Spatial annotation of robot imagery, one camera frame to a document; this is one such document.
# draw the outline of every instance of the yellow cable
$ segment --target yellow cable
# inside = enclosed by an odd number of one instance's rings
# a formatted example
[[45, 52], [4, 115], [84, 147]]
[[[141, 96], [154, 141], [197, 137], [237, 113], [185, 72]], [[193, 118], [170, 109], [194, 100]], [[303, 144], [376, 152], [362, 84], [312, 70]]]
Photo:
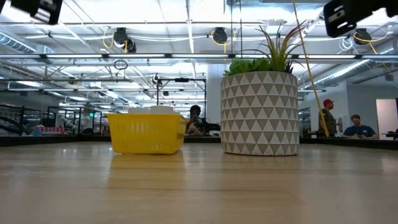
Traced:
[[360, 38], [356, 37], [356, 36], [355, 36], [356, 34], [357, 34], [357, 32], [355, 32], [354, 35], [353, 35], [353, 37], [354, 37], [355, 39], [360, 40], [360, 41], [363, 41], [363, 42], [367, 42], [367, 43], [377, 42], [377, 41], [382, 40], [382, 39], [384, 39], [384, 38], [386, 38], [386, 37], [388, 36], [388, 32], [386, 32], [386, 34], [385, 34], [384, 37], [381, 37], [381, 38], [379, 38], [379, 39], [377, 39], [377, 40], [363, 40], [363, 39], [360, 39]]
[[107, 27], [105, 27], [105, 31], [104, 31], [104, 37], [102, 38], [102, 43], [104, 44], [104, 46], [107, 48], [107, 49], [111, 49], [112, 47], [113, 47], [113, 37], [114, 37], [114, 32], [112, 33], [112, 43], [111, 43], [111, 46], [108, 46], [108, 45], [106, 45], [106, 43], [105, 43], [105, 35], [106, 35], [106, 30], [107, 30], [108, 28]]
[[[373, 47], [373, 44], [372, 44], [372, 43], [369, 43], [369, 45], [371, 46], [373, 52], [374, 52], [375, 54], [377, 54], [377, 51], [376, 51], [376, 49]], [[390, 71], [390, 69], [387, 67], [387, 65], [386, 65], [385, 63], [383, 63], [383, 65], [384, 65], [384, 67], [387, 69], [387, 71], [388, 71], [391, 75], [394, 75], [394, 74]]]
[[[294, 14], [296, 16], [297, 25], [299, 26], [300, 23], [299, 23], [299, 17], [297, 16], [296, 0], [293, 0], [293, 8], [294, 8]], [[309, 63], [308, 57], [307, 57], [307, 51], [305, 50], [305, 46], [304, 46], [303, 34], [301, 33], [301, 31], [299, 31], [299, 34], [300, 34], [301, 42], [303, 43], [302, 46], [303, 46], [303, 52], [304, 52], [304, 56], [305, 56], [305, 63], [307, 64], [307, 68], [308, 68], [308, 74], [310, 75], [312, 88], [313, 88], [313, 91], [314, 91], [314, 94], [315, 94], [315, 98], [317, 99], [319, 113], [321, 114], [322, 127], [323, 127], [323, 130], [325, 131], [325, 136], [329, 137], [329, 130], [326, 127], [325, 117], [323, 116], [323, 113], [322, 113], [322, 107], [321, 107], [321, 103], [319, 102], [317, 88], [316, 88], [316, 86], [315, 86], [315, 84], [313, 82], [312, 72], [311, 72], [311, 68], [310, 68], [310, 63]]]
[[233, 41], [234, 38], [236, 37], [236, 32], [234, 32], [234, 37], [232, 38], [232, 40], [231, 40], [229, 43], [225, 43], [225, 44], [219, 44], [219, 43], [217, 43], [217, 42], [214, 40], [214, 38], [213, 38], [213, 34], [214, 34], [214, 31], [211, 32], [211, 39], [212, 39], [213, 42], [214, 42], [215, 44], [217, 44], [217, 45], [224, 45], [224, 54], [226, 54], [226, 46], [232, 43], [232, 41]]

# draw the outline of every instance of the potted plant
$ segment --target potted plant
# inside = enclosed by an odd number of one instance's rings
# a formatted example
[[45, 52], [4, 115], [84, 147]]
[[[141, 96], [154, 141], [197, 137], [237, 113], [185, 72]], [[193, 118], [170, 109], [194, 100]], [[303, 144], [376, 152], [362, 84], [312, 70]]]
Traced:
[[221, 142], [224, 152], [258, 156], [297, 155], [299, 119], [297, 78], [289, 53], [300, 44], [288, 44], [301, 24], [281, 41], [260, 27], [269, 54], [235, 60], [221, 82]]

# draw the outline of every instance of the man in red cap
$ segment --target man in red cap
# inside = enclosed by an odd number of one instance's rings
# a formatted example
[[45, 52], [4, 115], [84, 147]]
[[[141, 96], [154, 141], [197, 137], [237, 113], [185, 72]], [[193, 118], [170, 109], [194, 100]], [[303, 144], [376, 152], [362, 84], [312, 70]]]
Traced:
[[[326, 123], [326, 128], [329, 131], [329, 137], [335, 136], [337, 130], [336, 130], [336, 119], [333, 117], [333, 115], [330, 113], [330, 110], [333, 109], [334, 104], [333, 101], [330, 99], [324, 100], [323, 102], [324, 108], [322, 109], [322, 114], [325, 119]], [[321, 113], [319, 113], [319, 129], [318, 133], [320, 136], [326, 136], [325, 130], [323, 129], [322, 126], [322, 118], [321, 118]]]

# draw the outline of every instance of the table surface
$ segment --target table surface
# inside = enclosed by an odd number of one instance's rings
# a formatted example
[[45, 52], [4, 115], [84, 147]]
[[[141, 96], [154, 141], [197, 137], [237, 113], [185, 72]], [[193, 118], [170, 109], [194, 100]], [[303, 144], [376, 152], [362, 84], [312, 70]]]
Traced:
[[4, 147], [0, 223], [396, 223], [398, 152], [114, 154], [110, 142]]

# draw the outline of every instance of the blue shirt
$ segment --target blue shirt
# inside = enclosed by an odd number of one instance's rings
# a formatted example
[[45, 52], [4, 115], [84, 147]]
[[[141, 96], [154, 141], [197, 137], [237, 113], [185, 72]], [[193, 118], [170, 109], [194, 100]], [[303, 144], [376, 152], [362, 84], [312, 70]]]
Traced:
[[355, 134], [371, 137], [376, 133], [373, 131], [371, 127], [365, 125], [361, 125], [359, 127], [351, 126], [347, 128], [346, 131], [344, 132], [345, 136], [354, 136]]

